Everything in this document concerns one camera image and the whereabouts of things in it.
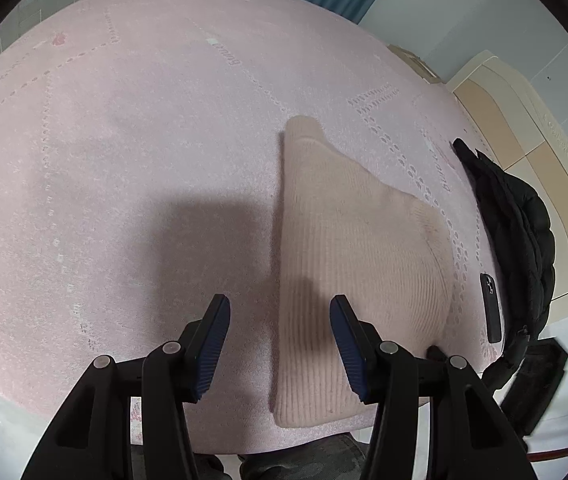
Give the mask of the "pink knit sweater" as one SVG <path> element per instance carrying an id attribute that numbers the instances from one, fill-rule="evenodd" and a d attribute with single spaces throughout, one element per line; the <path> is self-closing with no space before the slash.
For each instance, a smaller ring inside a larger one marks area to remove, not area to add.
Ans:
<path id="1" fill-rule="evenodd" d="M 312 117 L 287 122 L 283 175 L 274 418 L 313 427 L 365 410 L 331 333 L 331 299 L 346 296 L 381 337 L 423 356 L 450 312 L 452 247 L 436 209 L 338 152 Z"/>

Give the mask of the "black smartphone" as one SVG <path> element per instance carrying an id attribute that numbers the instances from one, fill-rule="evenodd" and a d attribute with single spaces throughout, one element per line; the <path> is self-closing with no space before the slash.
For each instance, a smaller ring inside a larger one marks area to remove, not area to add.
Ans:
<path id="1" fill-rule="evenodd" d="M 500 325 L 500 307 L 495 281 L 486 273 L 481 273 L 479 280 L 484 304 L 486 336 L 490 344 L 497 344 L 502 340 L 502 325 Z"/>

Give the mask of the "camouflage trousers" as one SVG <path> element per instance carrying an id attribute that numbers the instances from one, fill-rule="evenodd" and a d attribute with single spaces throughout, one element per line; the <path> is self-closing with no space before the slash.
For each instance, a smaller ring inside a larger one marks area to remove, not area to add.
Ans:
<path id="1" fill-rule="evenodd" d="M 369 445 L 352 434 L 334 434 L 293 448 L 240 455 L 244 480 L 358 479 Z"/>

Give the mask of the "black puffer jacket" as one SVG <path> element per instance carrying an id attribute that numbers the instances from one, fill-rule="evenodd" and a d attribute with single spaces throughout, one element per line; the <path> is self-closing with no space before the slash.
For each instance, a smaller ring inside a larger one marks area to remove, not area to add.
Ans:
<path id="1" fill-rule="evenodd" d="M 504 350 L 482 374 L 486 388 L 495 391 L 516 373 L 547 323 L 556 283 L 555 237 L 546 206 L 530 184 L 463 140 L 455 140 L 453 150 L 474 190 L 500 279 Z"/>

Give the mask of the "cream bed headboard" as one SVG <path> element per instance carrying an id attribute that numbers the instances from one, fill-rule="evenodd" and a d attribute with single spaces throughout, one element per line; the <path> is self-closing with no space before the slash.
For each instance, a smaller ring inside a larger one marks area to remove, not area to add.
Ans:
<path id="1" fill-rule="evenodd" d="M 556 240 L 550 319 L 568 318 L 568 136 L 532 84 L 488 50 L 446 88 L 478 129 L 486 154 L 529 183 L 546 205 Z"/>

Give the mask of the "pink bed mattress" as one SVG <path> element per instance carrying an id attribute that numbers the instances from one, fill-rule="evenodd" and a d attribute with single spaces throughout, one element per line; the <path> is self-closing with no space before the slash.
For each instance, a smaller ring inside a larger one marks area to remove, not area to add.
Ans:
<path id="1" fill-rule="evenodd" d="M 462 109 L 381 41 L 303 0 L 80 0 L 0 54 L 0 396 L 51 416 L 94 356 L 145 356 L 223 292 L 231 328 L 200 453 L 285 448 L 360 415 L 284 429 L 276 384 L 281 135 L 327 139 L 450 230 L 445 351 L 483 370 L 481 272 L 494 269 L 451 144 Z"/>

